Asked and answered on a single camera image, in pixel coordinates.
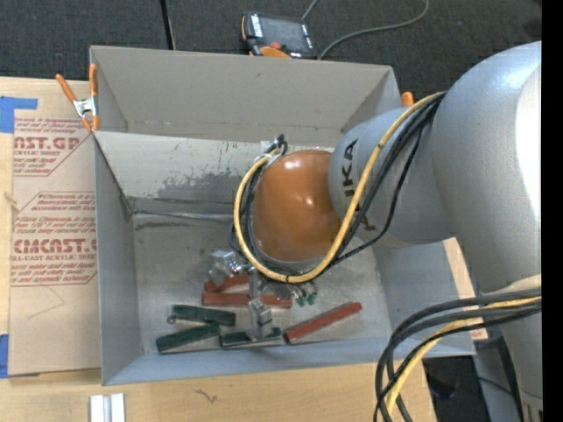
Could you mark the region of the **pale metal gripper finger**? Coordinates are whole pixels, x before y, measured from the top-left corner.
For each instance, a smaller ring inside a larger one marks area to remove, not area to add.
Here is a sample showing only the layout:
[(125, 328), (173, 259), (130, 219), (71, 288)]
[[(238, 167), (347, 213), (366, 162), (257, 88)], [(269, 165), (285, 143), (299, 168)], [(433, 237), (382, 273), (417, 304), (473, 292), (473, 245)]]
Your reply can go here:
[(248, 309), (251, 327), (247, 330), (250, 339), (264, 339), (274, 333), (271, 309), (261, 300), (250, 300)]
[(208, 276), (216, 286), (221, 286), (227, 278), (241, 273), (242, 270), (242, 263), (234, 251), (218, 250), (211, 254)]

